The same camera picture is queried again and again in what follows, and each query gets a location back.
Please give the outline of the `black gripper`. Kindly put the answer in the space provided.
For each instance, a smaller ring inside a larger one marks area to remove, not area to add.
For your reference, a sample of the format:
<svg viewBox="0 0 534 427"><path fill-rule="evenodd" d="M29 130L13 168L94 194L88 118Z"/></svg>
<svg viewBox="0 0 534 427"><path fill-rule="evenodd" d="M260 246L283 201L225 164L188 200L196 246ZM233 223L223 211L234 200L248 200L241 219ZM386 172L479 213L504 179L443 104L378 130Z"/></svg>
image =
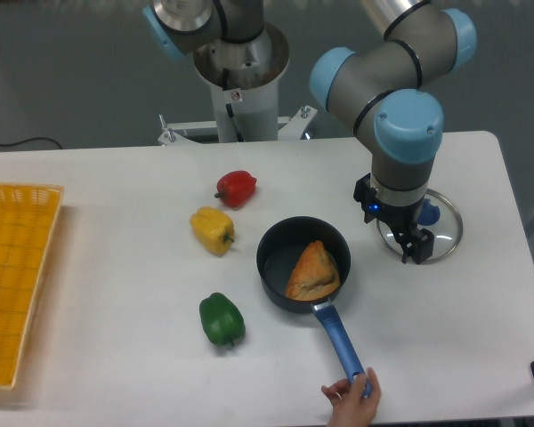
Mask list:
<svg viewBox="0 0 534 427"><path fill-rule="evenodd" d="M392 228L392 236L401 249L402 263L409 257L415 264L422 264L433 255L435 236L430 230L412 228L409 241L405 232L417 226L426 191L427 182L410 190L390 189L371 173L355 184L353 198L360 204L364 222L378 220Z"/></svg>

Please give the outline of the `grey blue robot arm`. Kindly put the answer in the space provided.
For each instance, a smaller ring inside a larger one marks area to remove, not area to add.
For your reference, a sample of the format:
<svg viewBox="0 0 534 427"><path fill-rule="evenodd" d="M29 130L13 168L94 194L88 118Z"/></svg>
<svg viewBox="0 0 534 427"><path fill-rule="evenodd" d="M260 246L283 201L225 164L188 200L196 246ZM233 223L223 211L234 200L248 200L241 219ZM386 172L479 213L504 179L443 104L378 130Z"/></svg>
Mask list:
<svg viewBox="0 0 534 427"><path fill-rule="evenodd" d="M327 51L309 87L372 156L354 191L366 221L385 224L402 260L419 264L435 246L421 213L444 123L441 105L422 87L473 57L476 29L463 12L428 1L366 1L363 8L383 43L365 55ZM168 57L192 57L210 89L220 141L277 137L289 47L265 20L262 2L151 1L143 15Z"/></svg>

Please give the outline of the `person's hand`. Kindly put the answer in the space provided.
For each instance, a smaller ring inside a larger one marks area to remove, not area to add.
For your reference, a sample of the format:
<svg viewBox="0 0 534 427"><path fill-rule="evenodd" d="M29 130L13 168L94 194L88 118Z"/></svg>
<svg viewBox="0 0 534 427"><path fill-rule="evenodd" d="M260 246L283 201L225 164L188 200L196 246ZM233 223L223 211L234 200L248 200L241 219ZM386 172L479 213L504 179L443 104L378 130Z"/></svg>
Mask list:
<svg viewBox="0 0 534 427"><path fill-rule="evenodd" d="M372 367L365 374L357 375L353 383L344 378L330 386L322 385L321 392L332 406L327 427L369 426L376 417L382 395Z"/></svg>

